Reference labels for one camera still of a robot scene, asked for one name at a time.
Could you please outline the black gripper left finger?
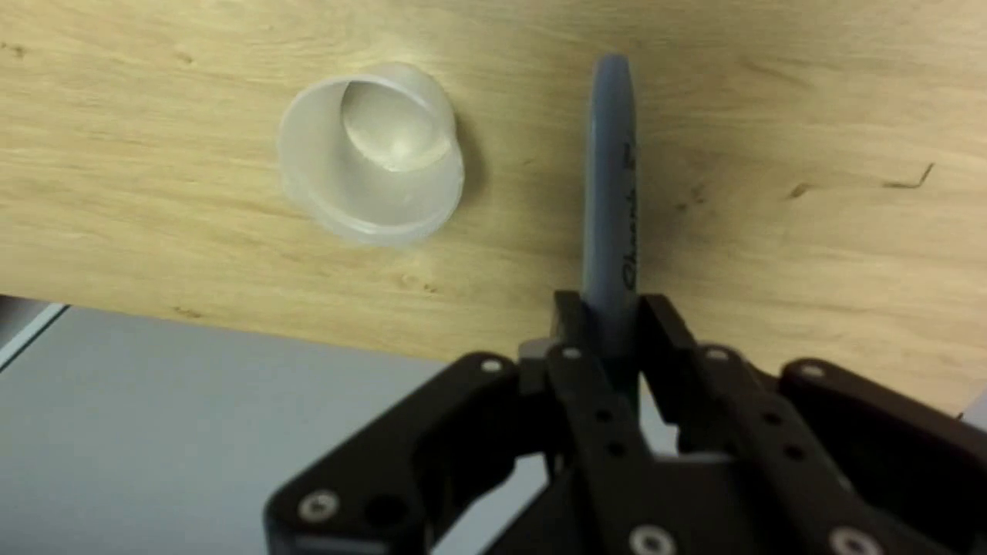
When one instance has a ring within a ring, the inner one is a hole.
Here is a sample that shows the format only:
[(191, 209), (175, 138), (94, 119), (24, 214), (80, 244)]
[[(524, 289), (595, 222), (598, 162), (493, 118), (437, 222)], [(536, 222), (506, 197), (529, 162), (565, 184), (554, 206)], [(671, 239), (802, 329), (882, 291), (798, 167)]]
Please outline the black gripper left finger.
[(651, 459), (635, 368), (569, 289), (540, 353), (469, 351), (278, 488), (268, 555), (432, 555), (524, 457), (545, 484), (482, 555), (630, 555), (622, 469)]

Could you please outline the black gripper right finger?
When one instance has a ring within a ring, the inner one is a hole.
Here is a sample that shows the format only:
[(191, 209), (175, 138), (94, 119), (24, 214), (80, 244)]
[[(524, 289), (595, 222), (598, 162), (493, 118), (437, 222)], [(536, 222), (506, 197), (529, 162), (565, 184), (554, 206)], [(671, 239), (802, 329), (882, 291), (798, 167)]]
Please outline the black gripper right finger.
[(823, 356), (778, 376), (644, 297), (637, 348), (689, 451), (757, 479), (802, 555), (983, 555), (987, 434)]

